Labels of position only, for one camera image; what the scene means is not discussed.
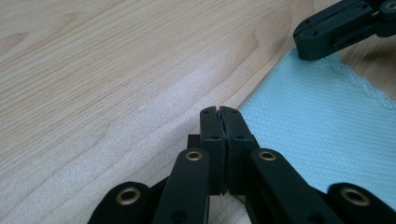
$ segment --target black linkage arm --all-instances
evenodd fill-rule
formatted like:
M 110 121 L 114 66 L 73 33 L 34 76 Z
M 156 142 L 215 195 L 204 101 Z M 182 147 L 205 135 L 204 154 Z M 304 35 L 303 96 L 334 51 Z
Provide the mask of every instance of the black linkage arm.
M 316 60 L 377 34 L 396 35 L 396 0 L 343 0 L 302 21 L 293 37 L 304 60 Z
M 366 189 L 340 183 L 311 188 L 278 152 L 259 148 L 239 111 L 201 111 L 169 177 L 149 188 L 127 182 L 99 203 L 90 224 L 208 222 L 209 196 L 245 196 L 252 223 L 396 223 L 396 213 Z

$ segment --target wooden table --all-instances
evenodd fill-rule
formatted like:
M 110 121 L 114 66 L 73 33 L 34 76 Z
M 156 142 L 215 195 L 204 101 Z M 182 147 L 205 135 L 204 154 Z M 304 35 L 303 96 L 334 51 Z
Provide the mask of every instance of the wooden table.
M 238 107 L 335 1 L 0 3 L 0 221 L 86 223 L 104 195 L 169 175 L 198 113 Z M 396 99 L 396 39 L 343 62 Z M 234 197 L 210 223 L 245 223 Z

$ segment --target light blue cloth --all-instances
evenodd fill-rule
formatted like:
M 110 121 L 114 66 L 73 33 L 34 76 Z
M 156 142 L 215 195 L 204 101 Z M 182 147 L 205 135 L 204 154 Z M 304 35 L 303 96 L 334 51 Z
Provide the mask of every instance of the light blue cloth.
M 396 209 L 396 101 L 337 55 L 307 62 L 292 50 L 240 111 L 311 186 L 356 184 Z

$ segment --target light blue towel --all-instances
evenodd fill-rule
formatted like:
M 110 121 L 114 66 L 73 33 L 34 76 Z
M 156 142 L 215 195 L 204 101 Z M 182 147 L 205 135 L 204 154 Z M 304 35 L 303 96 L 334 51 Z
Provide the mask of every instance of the light blue towel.
M 292 50 L 240 111 L 311 186 L 356 184 L 396 209 L 396 101 L 337 55 L 307 62 Z

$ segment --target black plastic part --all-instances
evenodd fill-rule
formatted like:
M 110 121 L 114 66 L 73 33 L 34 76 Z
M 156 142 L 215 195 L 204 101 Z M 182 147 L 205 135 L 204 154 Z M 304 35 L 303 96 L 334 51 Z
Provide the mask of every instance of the black plastic part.
M 248 198 L 264 199 L 275 223 L 343 223 L 281 154 L 256 149 L 251 161 Z
M 344 0 L 301 22 L 293 37 L 300 58 L 317 60 L 375 34 L 376 9 L 364 0 Z
M 210 194 L 224 194 L 226 191 L 224 184 L 226 158 L 225 136 L 215 106 L 201 111 L 200 127 L 199 148 L 207 151 L 210 155 Z
M 396 35 L 396 1 L 384 2 L 379 9 L 379 18 L 381 22 L 376 34 L 380 37 Z
M 125 189 L 137 190 L 138 195 L 132 191 L 126 191 L 122 197 L 136 197 L 131 204 L 122 205 L 118 202 L 119 194 Z M 149 187 L 144 184 L 127 182 L 116 186 L 99 203 L 93 211 L 89 224 L 123 224 L 123 223 L 147 223 L 146 205 L 149 201 Z
M 366 189 L 348 183 L 331 185 L 328 202 L 346 223 L 396 223 L 396 213 Z
M 189 148 L 180 152 L 152 223 L 207 223 L 208 177 L 209 154 L 206 151 Z
M 227 135 L 226 185 L 231 194 L 246 193 L 247 162 L 250 152 L 259 147 L 241 113 L 227 106 L 220 108 L 220 117 Z

